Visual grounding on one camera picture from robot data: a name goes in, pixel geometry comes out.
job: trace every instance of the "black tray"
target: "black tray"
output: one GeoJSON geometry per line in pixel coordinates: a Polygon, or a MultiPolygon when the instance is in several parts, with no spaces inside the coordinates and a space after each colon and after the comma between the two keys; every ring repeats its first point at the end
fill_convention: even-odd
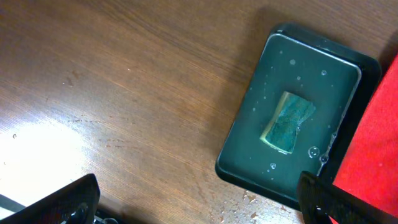
{"type": "Polygon", "coordinates": [[[308,170],[318,175],[325,183],[333,183],[380,78],[381,68],[377,60],[332,42],[296,24],[277,25],[271,30],[241,108],[217,159],[215,167],[217,175],[229,183],[300,210],[295,193],[293,193],[300,177],[299,173],[308,170]],[[290,64],[288,55],[295,58],[295,60],[290,60],[290,64]],[[322,68],[327,68],[328,75],[330,75],[327,81],[323,81],[326,79],[319,77],[320,75],[327,77],[324,70],[314,73],[314,71],[318,71],[319,64],[322,65],[322,68]],[[278,73],[272,65],[278,66],[278,69],[283,72],[278,73]],[[339,86],[339,80],[346,78],[342,76],[342,71],[347,71],[350,76],[353,75],[353,78],[346,83],[342,81],[343,85],[339,86]],[[278,78],[270,78],[269,75],[272,72],[272,75],[278,78]],[[329,97],[328,100],[331,102],[339,103],[341,109],[338,111],[339,109],[336,108],[336,112],[328,114],[330,119],[324,119],[323,114],[321,114],[322,116],[317,115],[312,119],[316,123],[315,125],[311,124],[310,120],[303,123],[304,128],[307,127],[307,130],[302,133],[303,136],[314,136],[316,133],[321,133],[322,136],[330,136],[331,133],[337,134],[330,144],[329,139],[317,136],[319,139],[317,143],[323,146],[320,154],[328,156],[328,161],[320,162],[319,169],[317,169],[318,161],[312,157],[311,159],[303,157],[302,152],[304,145],[308,145],[308,138],[298,138],[298,147],[302,147],[302,149],[295,149],[294,153],[284,156],[275,150],[265,149],[258,137],[269,122],[269,116],[274,112],[277,100],[283,91],[288,90],[305,96],[307,99],[313,99],[320,105],[319,111],[323,110],[322,113],[330,111],[330,105],[327,105],[329,108],[325,109],[326,105],[319,103],[321,102],[320,94],[311,93],[312,90],[322,92],[326,88],[320,88],[319,85],[327,86],[331,93],[335,91],[334,94],[337,94],[336,97],[339,97],[340,100],[335,100],[336,97],[333,98],[333,94],[324,94],[323,97],[325,99],[329,97]],[[336,115],[339,114],[342,114],[341,117],[336,119],[336,115]],[[327,125],[331,130],[313,128],[320,124],[324,127],[329,124],[327,122],[332,122],[331,125],[327,125]],[[324,147],[325,144],[329,144],[329,149],[324,147]],[[277,164],[281,165],[277,166],[276,170],[269,167],[270,158],[279,159],[277,164]],[[276,175],[273,178],[271,178],[272,172],[276,175]]]}

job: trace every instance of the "brown wooden surface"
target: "brown wooden surface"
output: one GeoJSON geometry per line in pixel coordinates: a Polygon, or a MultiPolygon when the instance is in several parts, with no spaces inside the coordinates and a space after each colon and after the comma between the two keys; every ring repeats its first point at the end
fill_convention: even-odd
{"type": "Polygon", "coordinates": [[[398,1],[0,1],[0,194],[29,205],[93,172],[143,223],[300,223],[215,160],[267,33],[295,21],[381,60],[398,1]]]}

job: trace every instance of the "wooden table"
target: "wooden table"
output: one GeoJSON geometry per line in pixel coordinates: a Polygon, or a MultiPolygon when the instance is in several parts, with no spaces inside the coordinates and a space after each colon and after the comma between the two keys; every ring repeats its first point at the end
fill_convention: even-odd
{"type": "Polygon", "coordinates": [[[95,173],[142,223],[300,223],[215,160],[270,28],[295,21],[378,58],[398,1],[0,1],[0,194],[24,205],[95,173]]]}

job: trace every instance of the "red cloth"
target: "red cloth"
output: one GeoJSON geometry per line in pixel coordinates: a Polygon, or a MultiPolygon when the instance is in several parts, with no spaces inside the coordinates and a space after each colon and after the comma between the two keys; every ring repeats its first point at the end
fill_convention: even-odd
{"type": "Polygon", "coordinates": [[[334,185],[398,217],[398,56],[366,108],[334,185]]]}

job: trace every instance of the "sponge edge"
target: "sponge edge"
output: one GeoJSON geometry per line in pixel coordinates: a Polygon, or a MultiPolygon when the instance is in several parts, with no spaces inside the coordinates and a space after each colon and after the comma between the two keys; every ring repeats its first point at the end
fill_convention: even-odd
{"type": "Polygon", "coordinates": [[[260,137],[261,141],[280,152],[293,153],[301,124],[315,110],[311,102],[285,91],[271,121],[260,137]]]}

